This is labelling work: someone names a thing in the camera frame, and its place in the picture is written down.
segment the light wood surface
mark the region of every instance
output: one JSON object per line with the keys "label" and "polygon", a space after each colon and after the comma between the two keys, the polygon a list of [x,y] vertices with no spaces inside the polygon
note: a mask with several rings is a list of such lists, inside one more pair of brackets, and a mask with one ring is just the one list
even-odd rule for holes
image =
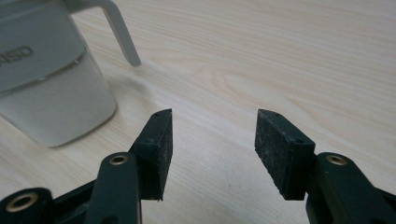
{"label": "light wood surface", "polygon": [[142,65],[123,58],[101,9],[74,15],[118,101],[116,115],[63,147],[38,146],[0,119],[0,198],[58,197],[96,178],[156,111],[173,109],[164,201],[144,223],[308,223],[254,151],[259,108],[343,154],[396,193],[394,0],[116,0]]}

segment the mug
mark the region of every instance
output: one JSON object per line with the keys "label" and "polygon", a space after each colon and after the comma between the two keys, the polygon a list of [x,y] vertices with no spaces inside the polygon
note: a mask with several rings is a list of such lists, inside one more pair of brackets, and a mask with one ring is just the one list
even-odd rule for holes
{"label": "mug", "polygon": [[70,14],[101,7],[132,66],[140,59],[110,0],[0,0],[0,115],[46,147],[108,120],[116,101]]}

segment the cup handle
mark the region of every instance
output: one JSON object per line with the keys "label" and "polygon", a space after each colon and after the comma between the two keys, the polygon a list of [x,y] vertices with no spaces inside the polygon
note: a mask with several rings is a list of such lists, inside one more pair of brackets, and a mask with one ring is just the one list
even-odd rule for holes
{"label": "cup handle", "polygon": [[128,28],[125,25],[119,8],[114,2],[111,0],[64,0],[64,3],[70,13],[79,12],[90,7],[101,7],[126,60],[134,67],[141,64]]}

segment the wood grain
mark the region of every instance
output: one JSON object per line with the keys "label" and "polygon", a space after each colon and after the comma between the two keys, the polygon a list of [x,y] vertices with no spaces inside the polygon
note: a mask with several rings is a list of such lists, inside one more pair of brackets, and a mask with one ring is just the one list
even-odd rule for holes
{"label": "wood grain", "polygon": [[257,110],[274,110],[317,144],[396,193],[396,2],[115,1],[142,65],[123,58],[103,12],[74,15],[119,107],[64,147],[35,144],[0,119],[0,197],[57,197],[127,150],[149,116],[173,108],[164,201],[144,223],[307,223],[254,151]]}

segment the metal ring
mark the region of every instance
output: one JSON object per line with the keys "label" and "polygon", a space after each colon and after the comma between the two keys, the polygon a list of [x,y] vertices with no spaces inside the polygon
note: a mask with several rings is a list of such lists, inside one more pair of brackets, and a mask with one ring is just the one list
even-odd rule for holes
{"label": "metal ring", "polygon": [[19,212],[25,208],[30,207],[32,204],[37,202],[38,195],[35,192],[28,192],[14,198],[7,204],[6,210],[10,213]]}
{"label": "metal ring", "polygon": [[331,162],[332,164],[335,165],[347,165],[347,161],[339,156],[335,156],[335,155],[329,155],[326,157],[327,161]]}
{"label": "metal ring", "polygon": [[128,161],[128,157],[127,156],[115,156],[113,158],[110,159],[110,164],[112,165],[121,165],[123,163],[125,163],[126,161]]}

